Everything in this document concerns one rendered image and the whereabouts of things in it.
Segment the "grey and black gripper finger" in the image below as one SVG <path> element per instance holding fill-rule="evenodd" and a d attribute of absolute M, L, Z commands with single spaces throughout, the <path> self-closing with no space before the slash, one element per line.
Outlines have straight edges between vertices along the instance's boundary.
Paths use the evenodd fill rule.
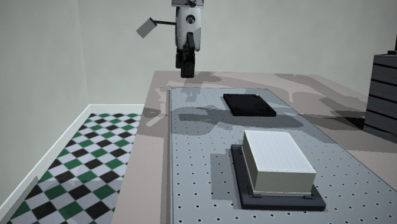
<path fill-rule="evenodd" d="M 181 62 L 183 61 L 182 51 L 177 48 L 176 53 L 176 68 L 181 68 Z"/>
<path fill-rule="evenodd" d="M 181 78 L 194 78 L 195 68 L 195 43 L 193 33 L 187 33 L 188 48 L 182 50 L 183 61 L 181 62 Z"/>

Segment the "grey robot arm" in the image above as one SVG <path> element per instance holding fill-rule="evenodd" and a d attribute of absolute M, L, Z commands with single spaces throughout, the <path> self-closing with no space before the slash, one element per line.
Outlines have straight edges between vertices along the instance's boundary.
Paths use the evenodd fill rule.
<path fill-rule="evenodd" d="M 203 6 L 204 0 L 171 0 L 171 4 Z M 142 38 L 144 38 L 157 26 L 157 24 L 177 25 L 176 22 L 153 21 L 150 17 L 142 26 L 139 27 L 138 30 L 136 30 L 136 32 Z M 397 55 L 397 36 L 396 36 L 395 50 L 388 51 L 387 54 Z"/>

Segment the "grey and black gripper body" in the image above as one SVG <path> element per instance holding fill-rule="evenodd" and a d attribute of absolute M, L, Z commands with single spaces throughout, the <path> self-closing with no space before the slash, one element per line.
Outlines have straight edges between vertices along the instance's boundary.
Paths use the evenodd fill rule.
<path fill-rule="evenodd" d="M 175 43 L 176 47 L 182 51 L 184 48 L 188 48 L 187 33 L 192 32 L 195 51 L 200 50 L 200 36 L 201 36 L 201 11 L 200 8 L 203 6 L 195 5 L 179 5 L 171 4 L 176 6 L 176 27 L 175 27 Z M 184 48 L 183 48 L 184 45 Z"/>

